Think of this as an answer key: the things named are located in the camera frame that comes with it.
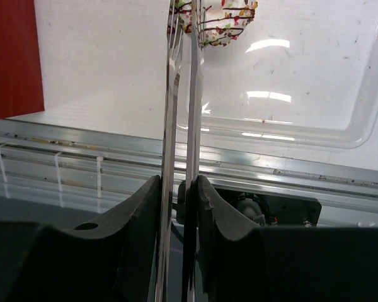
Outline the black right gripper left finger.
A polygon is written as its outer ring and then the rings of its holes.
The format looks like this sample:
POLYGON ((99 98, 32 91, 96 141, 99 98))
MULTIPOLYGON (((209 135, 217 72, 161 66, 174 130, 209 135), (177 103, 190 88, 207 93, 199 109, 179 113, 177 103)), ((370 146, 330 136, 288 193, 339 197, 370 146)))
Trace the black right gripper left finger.
POLYGON ((161 180, 72 229, 0 221, 0 301, 146 301, 161 180))

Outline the white chocolate drizzled donut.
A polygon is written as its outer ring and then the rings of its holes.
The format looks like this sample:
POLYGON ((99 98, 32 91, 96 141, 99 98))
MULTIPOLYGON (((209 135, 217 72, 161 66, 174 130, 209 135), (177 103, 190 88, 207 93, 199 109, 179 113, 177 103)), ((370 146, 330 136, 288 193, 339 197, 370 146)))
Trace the white chocolate drizzled donut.
POLYGON ((196 5, 196 30, 202 48, 227 46, 237 40, 253 22, 258 1, 171 1, 168 12, 167 37, 175 35, 178 28, 190 35, 192 6, 196 5))

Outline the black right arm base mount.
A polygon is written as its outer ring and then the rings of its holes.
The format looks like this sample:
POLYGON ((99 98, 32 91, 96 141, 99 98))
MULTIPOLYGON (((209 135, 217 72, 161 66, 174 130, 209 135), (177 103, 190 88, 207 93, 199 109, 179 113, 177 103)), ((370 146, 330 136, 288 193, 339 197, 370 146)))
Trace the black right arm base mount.
POLYGON ((315 227, 322 205, 315 198, 278 193, 252 193, 239 189, 223 189, 201 177, 195 199, 198 215, 210 210, 220 227, 315 227))

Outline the metal serving tongs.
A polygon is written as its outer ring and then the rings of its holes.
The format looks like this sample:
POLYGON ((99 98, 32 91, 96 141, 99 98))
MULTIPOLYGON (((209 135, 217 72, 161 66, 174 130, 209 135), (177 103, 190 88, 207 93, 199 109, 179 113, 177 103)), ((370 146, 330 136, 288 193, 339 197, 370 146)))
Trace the metal serving tongs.
MULTIPOLYGON (((203 94, 204 44, 202 25, 205 18, 203 1, 191 1, 191 71, 188 133, 186 142, 185 223, 181 300, 195 300, 195 253, 197 246, 197 178, 200 159, 200 136, 203 94)), ((155 301, 166 301, 169 250, 172 229, 173 183, 175 175, 178 90, 183 55, 183 21, 177 1, 171 1, 168 13, 166 52, 166 100, 164 112, 163 152, 161 165, 161 220, 157 260, 155 301)))

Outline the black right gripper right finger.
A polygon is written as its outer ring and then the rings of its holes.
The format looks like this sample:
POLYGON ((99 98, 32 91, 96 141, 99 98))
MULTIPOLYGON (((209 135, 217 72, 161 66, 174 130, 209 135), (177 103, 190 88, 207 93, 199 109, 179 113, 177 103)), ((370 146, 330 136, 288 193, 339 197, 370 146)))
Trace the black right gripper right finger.
POLYGON ((259 226, 197 182, 210 301, 378 301, 378 228, 259 226))

